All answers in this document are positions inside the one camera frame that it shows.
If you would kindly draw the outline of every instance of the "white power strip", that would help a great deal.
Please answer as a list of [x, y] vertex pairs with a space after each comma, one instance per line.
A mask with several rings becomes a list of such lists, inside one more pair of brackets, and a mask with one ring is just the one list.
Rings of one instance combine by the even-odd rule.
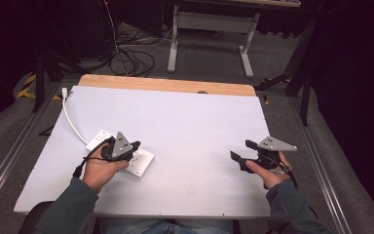
[[[86, 149], [88, 152], [91, 152], [97, 145], [102, 143], [105, 139], [110, 137], [116, 137], [105, 130], [100, 130], [87, 144]], [[154, 160], [154, 154], [148, 152], [145, 149], [138, 148], [135, 152], [132, 153], [132, 159], [129, 161], [130, 165], [126, 168], [126, 171], [130, 172], [133, 175], [142, 177], [147, 168], [150, 166], [151, 162]]]
[[88, 152], [91, 152], [97, 145], [101, 144], [105, 139], [108, 139], [110, 137], [115, 137], [114, 135], [106, 132], [105, 130], [100, 130], [90, 141], [90, 143], [87, 144], [85, 147]]
[[142, 177], [153, 160], [154, 154], [145, 149], [138, 148], [137, 151], [132, 153], [132, 159], [129, 161], [130, 165], [126, 170], [138, 177]]

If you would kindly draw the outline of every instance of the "sleeve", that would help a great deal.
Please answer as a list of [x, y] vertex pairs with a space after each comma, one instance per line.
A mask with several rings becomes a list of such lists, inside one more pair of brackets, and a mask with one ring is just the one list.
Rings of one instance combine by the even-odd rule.
[[97, 194], [81, 179], [73, 177], [65, 191], [47, 208], [34, 234], [79, 233], [94, 211]]
[[271, 230], [279, 233], [331, 233], [318, 221], [290, 179], [271, 188], [266, 198], [271, 207]]

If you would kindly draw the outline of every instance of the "hand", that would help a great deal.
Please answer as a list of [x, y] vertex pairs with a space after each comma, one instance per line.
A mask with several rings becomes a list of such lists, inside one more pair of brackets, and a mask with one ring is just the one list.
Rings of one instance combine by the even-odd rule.
[[[287, 162], [286, 158], [284, 157], [284, 154], [282, 152], [279, 152], [279, 155], [280, 155], [281, 161], [284, 162], [285, 165], [290, 166], [290, 164]], [[275, 185], [280, 184], [283, 181], [290, 178], [290, 176], [286, 175], [286, 174], [272, 173], [269, 170], [266, 170], [266, 169], [260, 167], [258, 164], [254, 163], [250, 160], [245, 161], [245, 164], [254, 173], [258, 174], [260, 177], [263, 178], [263, 181], [266, 184], [268, 189], [271, 189]]]
[[[98, 148], [96, 152], [90, 158], [101, 157], [101, 149], [103, 146], [108, 145], [105, 143]], [[129, 162], [122, 160], [117, 162], [106, 162], [98, 159], [90, 159], [87, 162], [83, 182], [86, 183], [96, 193], [101, 191], [104, 186], [111, 178], [121, 169], [125, 169], [129, 166]]]

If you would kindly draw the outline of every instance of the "person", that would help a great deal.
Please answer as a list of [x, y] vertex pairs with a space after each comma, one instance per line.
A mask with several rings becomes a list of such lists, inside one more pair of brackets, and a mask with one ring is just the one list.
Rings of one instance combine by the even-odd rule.
[[[85, 233], [96, 200], [102, 187], [125, 169], [127, 161], [106, 162], [101, 159], [101, 147], [87, 162], [83, 179], [72, 177], [70, 185], [46, 209], [33, 233]], [[284, 155], [282, 161], [289, 165]], [[293, 185], [288, 175], [272, 173], [246, 161], [246, 165], [261, 176], [269, 189], [266, 197], [271, 206], [270, 233], [331, 233], [316, 218], [305, 198]], [[224, 219], [153, 219], [105, 217], [100, 219], [104, 233], [180, 233], [232, 234], [233, 222]]]

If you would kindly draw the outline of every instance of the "white table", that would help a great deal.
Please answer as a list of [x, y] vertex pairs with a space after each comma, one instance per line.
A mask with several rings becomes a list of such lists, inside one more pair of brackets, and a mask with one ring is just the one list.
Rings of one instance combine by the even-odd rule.
[[[129, 79], [143, 81], [121, 81]], [[139, 140], [142, 148], [155, 154], [143, 178], [118, 172], [104, 186], [95, 215], [270, 215], [262, 179], [240, 171], [230, 158], [230, 150], [255, 158], [256, 152], [246, 148], [244, 141], [258, 142], [269, 134], [258, 97], [83, 86], [72, 91], [66, 102], [68, 113], [86, 139], [100, 129], [122, 131], [129, 141]], [[61, 112], [14, 211], [27, 214], [36, 204], [55, 200], [86, 155], [84, 143]]]

